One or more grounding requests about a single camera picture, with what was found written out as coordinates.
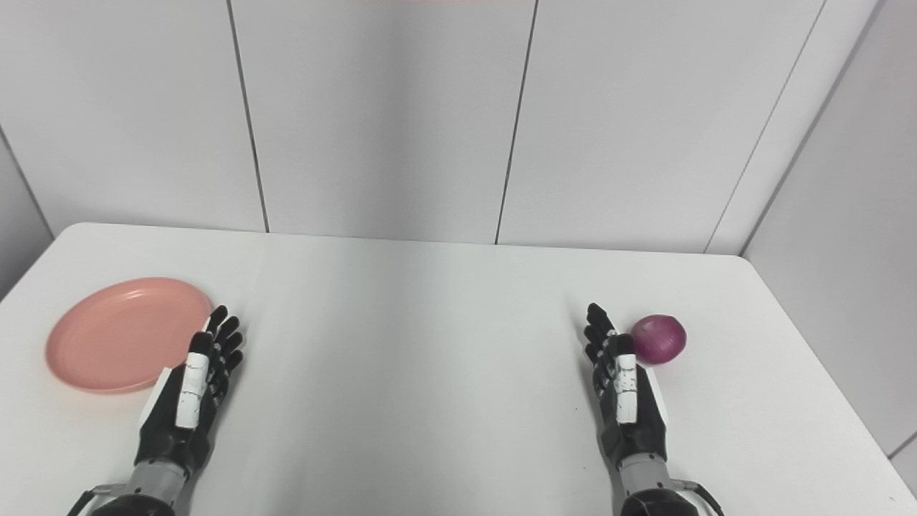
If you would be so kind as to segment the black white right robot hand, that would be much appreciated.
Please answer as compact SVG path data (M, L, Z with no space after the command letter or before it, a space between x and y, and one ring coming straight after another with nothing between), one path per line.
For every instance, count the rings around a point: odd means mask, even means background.
M635 340L619 333L606 311L589 304L584 353L592 365L592 389L602 418L600 445L615 466L634 454L666 460L667 425L644 366L638 362Z

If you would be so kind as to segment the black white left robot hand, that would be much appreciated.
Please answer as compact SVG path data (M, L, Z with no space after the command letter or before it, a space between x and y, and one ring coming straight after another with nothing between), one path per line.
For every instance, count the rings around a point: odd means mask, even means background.
M186 478L203 468L220 405L244 358L243 341L239 317L226 306L215 308L193 334L179 365L165 367L158 376L143 412L137 466L169 462Z

